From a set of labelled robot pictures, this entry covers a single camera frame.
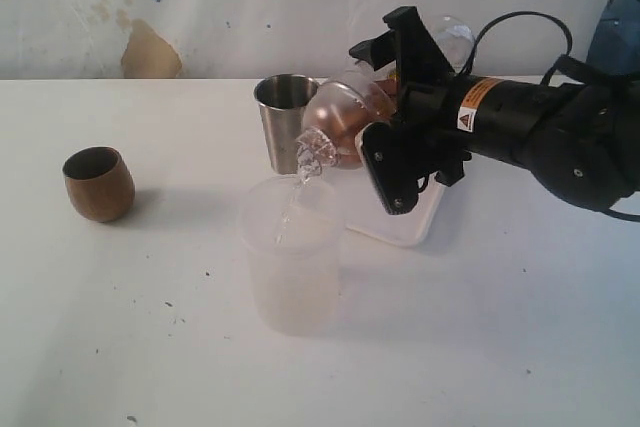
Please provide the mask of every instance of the stainless steel cup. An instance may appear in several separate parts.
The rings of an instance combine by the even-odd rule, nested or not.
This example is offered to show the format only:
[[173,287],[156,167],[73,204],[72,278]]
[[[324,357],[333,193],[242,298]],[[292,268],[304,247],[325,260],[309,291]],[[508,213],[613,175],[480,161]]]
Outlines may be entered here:
[[253,91],[271,167],[278,174],[294,174],[298,168],[296,139],[301,134],[304,108],[316,94],[318,82],[297,74],[267,77]]

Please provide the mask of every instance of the plastic beaker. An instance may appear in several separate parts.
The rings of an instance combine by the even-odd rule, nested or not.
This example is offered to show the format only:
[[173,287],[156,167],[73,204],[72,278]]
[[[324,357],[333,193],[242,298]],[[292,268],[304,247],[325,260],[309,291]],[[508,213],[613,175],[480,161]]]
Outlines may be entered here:
[[264,322],[289,335],[319,330],[340,295],[344,219],[334,188],[319,178],[269,179],[254,187],[239,219],[253,297]]

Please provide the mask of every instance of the white tabletop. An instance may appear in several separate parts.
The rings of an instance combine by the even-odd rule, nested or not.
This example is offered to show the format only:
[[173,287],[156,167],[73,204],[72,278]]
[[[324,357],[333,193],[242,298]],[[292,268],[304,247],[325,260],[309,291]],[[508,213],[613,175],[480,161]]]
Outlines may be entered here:
[[[419,248],[347,233],[327,332],[265,327],[235,225],[272,175],[254,84],[0,82],[0,425],[639,425],[640,228],[492,160]],[[113,225],[64,190],[91,145],[136,182]]]

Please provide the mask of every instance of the brown cup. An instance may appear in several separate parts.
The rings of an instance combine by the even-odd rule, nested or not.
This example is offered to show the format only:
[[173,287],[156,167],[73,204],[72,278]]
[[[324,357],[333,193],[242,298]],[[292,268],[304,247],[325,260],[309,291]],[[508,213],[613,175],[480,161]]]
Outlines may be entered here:
[[115,220],[133,205],[133,179],[120,153],[111,147],[90,147],[73,154],[62,173],[71,203],[89,220]]

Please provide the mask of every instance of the orange warning sticker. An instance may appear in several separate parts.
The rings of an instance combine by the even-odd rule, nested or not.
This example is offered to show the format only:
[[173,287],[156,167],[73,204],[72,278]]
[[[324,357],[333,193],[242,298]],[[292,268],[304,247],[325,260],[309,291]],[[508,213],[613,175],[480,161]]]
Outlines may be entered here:
[[502,82],[502,79],[487,77],[471,87],[467,95],[464,96],[458,109],[458,129],[464,130],[465,132],[473,132],[476,112],[482,99],[500,82]]

